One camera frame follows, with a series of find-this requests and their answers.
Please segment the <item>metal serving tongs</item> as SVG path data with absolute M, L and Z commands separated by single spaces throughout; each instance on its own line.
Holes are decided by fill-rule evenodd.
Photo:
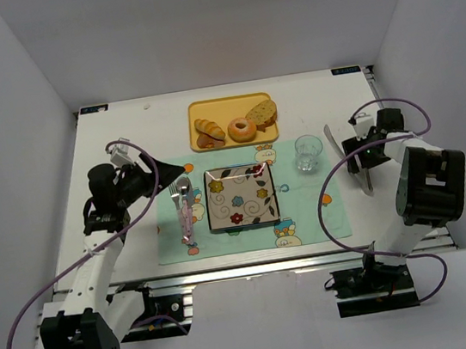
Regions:
M 328 124 L 325 124 L 325 126 L 323 127 L 323 134 L 329 141 L 329 144 L 332 146 L 337 156 L 340 159 L 344 159 L 346 155 L 342 148 L 339 146 L 339 144 L 337 144 L 336 139 L 334 139 L 333 133 L 331 132 L 330 127 L 328 127 Z M 357 174 L 348 173 L 348 175 L 351 176 L 354 183 L 356 183 L 361 188 L 362 192 L 366 196 L 373 196 L 374 188 L 372 186 L 371 175 L 369 174 L 368 169 L 363 169 L 362 171 L 359 171 L 359 173 Z

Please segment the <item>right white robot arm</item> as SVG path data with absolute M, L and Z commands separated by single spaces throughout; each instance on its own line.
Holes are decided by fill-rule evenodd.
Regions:
M 397 275 L 406 257 L 426 234 L 463 213 L 465 158 L 460 150 L 433 146 L 413 132 L 405 131 L 399 108 L 384 108 L 372 117 L 360 113 L 349 119 L 355 135 L 341 143 L 350 174 L 371 170 L 394 160 L 401 166 L 396 189 L 397 218 L 374 241 L 363 268 L 370 276 Z

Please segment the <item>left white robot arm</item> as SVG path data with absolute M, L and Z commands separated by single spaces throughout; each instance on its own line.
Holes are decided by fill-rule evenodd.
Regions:
M 131 223 L 128 207 L 175 182 L 184 168 L 146 156 L 141 163 L 101 163 L 88 172 L 90 198 L 83 211 L 87 260 L 77 267 L 61 309 L 40 326 L 44 349 L 120 349 L 146 311 L 142 291 L 107 295 L 114 265 Z

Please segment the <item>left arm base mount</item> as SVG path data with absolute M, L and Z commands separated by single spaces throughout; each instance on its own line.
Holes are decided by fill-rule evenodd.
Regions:
M 192 290 L 180 286 L 153 288 L 148 283 L 119 286 L 109 293 L 107 301 L 127 292 L 142 298 L 144 311 L 134 321 L 122 343 L 142 342 L 186 336 L 193 318 Z

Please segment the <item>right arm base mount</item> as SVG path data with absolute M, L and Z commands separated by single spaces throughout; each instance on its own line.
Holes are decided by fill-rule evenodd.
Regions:
M 324 284 L 337 300 L 340 317 L 369 315 L 419 306 L 414 281 L 406 266 L 397 273 L 366 272 L 363 267 L 330 273 Z

